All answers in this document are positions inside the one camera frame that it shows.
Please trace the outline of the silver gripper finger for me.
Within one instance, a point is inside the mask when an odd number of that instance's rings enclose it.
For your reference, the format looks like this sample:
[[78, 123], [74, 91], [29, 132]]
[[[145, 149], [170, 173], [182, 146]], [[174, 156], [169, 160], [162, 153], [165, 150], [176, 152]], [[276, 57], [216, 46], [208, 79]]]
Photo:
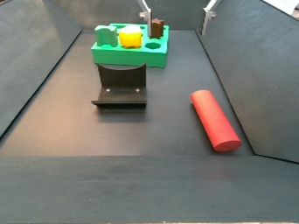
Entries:
[[220, 0], [209, 0], [206, 6], [202, 8], [204, 19], [202, 19], [202, 25], [201, 25], [201, 31], [200, 31], [201, 35], [205, 34], [208, 22], [216, 16], [216, 12], [213, 10], [216, 9], [218, 3], [220, 3]]
[[145, 0], [136, 0], [138, 3], [138, 6], [141, 8], [141, 12], [138, 13], [138, 17], [144, 19], [146, 22], [146, 25], [150, 25], [152, 22], [152, 11], [150, 8], [146, 5]]

